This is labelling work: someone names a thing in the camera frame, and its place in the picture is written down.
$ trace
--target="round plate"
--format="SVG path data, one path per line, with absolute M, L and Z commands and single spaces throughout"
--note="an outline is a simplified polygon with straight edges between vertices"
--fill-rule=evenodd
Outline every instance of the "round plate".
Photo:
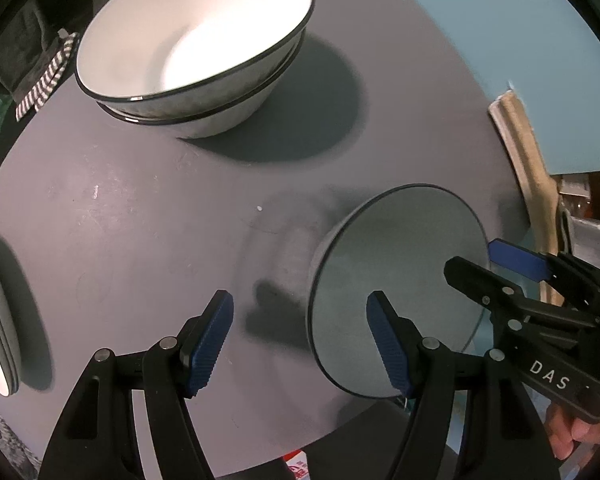
M 480 221 L 445 189 L 397 187 L 354 211 L 327 242 L 312 285 L 307 329 L 323 373 L 358 396 L 400 394 L 366 322 L 366 298 L 374 290 L 384 291 L 423 336 L 462 351 L 483 309 L 446 284 L 443 269 L 453 256 L 489 265 Z

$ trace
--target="table surface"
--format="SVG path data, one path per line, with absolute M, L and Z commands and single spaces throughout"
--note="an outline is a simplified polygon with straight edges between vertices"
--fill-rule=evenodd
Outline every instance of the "table surface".
M 24 358 L 0 412 L 38 455 L 96 349 L 146 349 L 218 288 L 234 325 L 187 403 L 213 472 L 304 446 L 368 406 L 308 351 L 312 257 L 331 228 L 427 182 L 462 197 L 489 238 L 525 235 L 490 100 L 416 1 L 316 2 L 296 62 L 231 132 L 185 142 L 174 126 L 122 123 L 69 79 L 15 143 L 0 169 L 0 277 Z M 159 478 L 141 396 L 142 460 Z

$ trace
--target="ceramic bowl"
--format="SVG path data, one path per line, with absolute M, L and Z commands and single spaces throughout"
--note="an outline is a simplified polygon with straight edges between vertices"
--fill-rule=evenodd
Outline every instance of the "ceramic bowl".
M 314 0 L 110 0 L 85 31 L 82 90 L 125 115 L 200 114 L 267 80 Z
M 234 101 L 202 114 L 178 119 L 145 119 L 122 114 L 104 104 L 100 104 L 100 107 L 109 115 L 112 115 L 121 121 L 126 121 L 127 123 L 144 124 L 147 126 L 171 126 L 171 128 L 168 128 L 168 131 L 171 132 L 174 137 L 180 139 L 197 139 L 200 137 L 210 137 L 221 134 L 245 121 L 251 114 L 260 108 L 266 98 L 269 97 L 269 94 L 271 94 L 273 89 L 280 82 L 282 75 L 293 63 L 300 51 L 303 40 L 304 33 L 301 34 L 295 49 L 293 49 L 284 62 L 267 80 Z

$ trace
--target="gray and white striped cloth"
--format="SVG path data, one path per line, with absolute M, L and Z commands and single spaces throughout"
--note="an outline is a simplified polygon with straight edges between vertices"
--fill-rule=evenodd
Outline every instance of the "gray and white striped cloth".
M 62 48 L 53 57 L 49 66 L 46 67 L 45 73 L 16 107 L 16 121 L 20 122 L 21 118 L 31 110 L 31 107 L 34 107 L 36 111 L 40 110 L 49 99 L 69 62 L 76 37 L 77 33 L 74 32 L 64 38 Z

